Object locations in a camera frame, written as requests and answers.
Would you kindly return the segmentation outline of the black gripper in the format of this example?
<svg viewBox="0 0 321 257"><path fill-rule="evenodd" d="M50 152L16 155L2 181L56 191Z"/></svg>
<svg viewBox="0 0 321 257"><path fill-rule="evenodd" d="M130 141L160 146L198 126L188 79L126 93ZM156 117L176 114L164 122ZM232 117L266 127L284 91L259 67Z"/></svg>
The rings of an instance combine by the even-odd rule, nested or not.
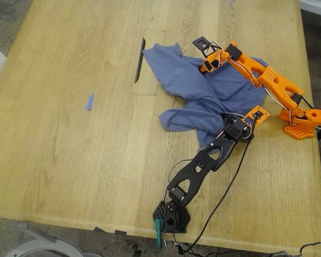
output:
<svg viewBox="0 0 321 257"><path fill-rule="evenodd" d="M233 114L221 114L224 122L234 122L236 117ZM254 125L251 121L238 119L238 142L248 142L254 138Z"/></svg>

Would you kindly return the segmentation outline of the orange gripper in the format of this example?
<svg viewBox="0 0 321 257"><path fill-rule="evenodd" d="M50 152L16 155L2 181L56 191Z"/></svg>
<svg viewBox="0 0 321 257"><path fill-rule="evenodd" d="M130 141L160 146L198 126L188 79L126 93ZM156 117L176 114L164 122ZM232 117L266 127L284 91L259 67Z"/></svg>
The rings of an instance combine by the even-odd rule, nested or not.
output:
<svg viewBox="0 0 321 257"><path fill-rule="evenodd" d="M202 66L198 70L202 73L211 73L214 70L221 67L230 59L230 54L224 49L220 49L211 53L208 57L204 58L202 61Z"/></svg>

